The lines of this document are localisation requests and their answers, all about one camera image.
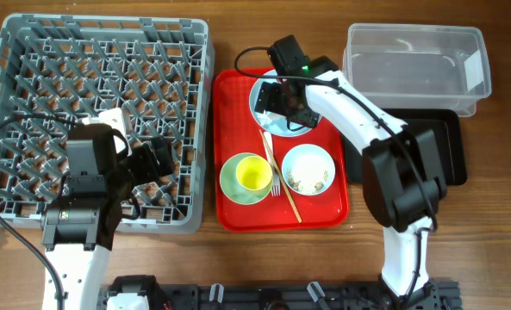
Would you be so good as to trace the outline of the yellow plastic cup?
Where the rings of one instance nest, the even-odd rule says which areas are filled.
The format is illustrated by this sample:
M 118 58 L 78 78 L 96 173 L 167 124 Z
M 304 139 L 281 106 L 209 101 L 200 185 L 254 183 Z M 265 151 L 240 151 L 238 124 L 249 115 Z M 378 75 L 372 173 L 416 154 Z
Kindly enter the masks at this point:
M 272 171 L 268 162 L 259 155 L 249 155 L 237 165 L 235 176 L 246 190 L 258 192 L 272 182 Z

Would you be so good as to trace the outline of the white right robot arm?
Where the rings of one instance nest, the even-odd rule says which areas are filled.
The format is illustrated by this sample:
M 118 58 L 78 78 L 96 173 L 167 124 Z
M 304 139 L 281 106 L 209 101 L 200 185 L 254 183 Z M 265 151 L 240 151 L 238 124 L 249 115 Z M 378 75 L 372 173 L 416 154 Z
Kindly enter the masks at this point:
M 427 236 L 437 230 L 447 185 L 435 135 L 384 112 L 346 80 L 328 57 L 310 59 L 294 35 L 265 49 L 274 84 L 261 90 L 258 111 L 314 128 L 327 119 L 361 156 L 365 203 L 383 227 L 380 282 L 389 298 L 409 306 L 427 296 Z

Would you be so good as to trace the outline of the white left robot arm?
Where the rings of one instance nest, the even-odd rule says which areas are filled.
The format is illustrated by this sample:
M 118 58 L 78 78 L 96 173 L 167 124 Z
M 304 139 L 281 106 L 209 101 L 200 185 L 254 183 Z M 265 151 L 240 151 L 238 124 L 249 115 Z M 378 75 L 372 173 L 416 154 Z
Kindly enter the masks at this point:
M 106 124 L 73 128 L 66 141 L 69 171 L 61 182 L 68 192 L 54 199 L 41 217 L 49 262 L 42 306 L 94 309 L 109 263 L 116 228 L 130 200 L 140 216 L 135 187 L 173 173 L 171 146 L 161 136 L 118 151 L 123 133 Z

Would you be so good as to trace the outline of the small light blue bowl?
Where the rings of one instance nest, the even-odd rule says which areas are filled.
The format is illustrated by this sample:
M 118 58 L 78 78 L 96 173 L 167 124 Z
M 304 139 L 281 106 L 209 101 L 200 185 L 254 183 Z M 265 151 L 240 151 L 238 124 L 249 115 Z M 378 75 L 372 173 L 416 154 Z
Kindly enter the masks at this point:
M 301 144 L 290 149 L 282 160 L 281 172 L 286 185 L 300 195 L 319 195 L 335 179 L 335 164 L 322 147 Z

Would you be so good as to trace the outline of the white napkin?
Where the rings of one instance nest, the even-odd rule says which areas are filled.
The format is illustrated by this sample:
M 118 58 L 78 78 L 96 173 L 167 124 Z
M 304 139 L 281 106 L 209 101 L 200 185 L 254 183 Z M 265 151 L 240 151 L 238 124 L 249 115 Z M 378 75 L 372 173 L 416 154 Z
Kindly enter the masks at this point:
M 263 113 L 259 113 L 259 120 L 262 126 L 270 126 L 277 121 L 284 121 L 285 119 L 285 116 L 276 114 L 271 111 L 264 111 Z

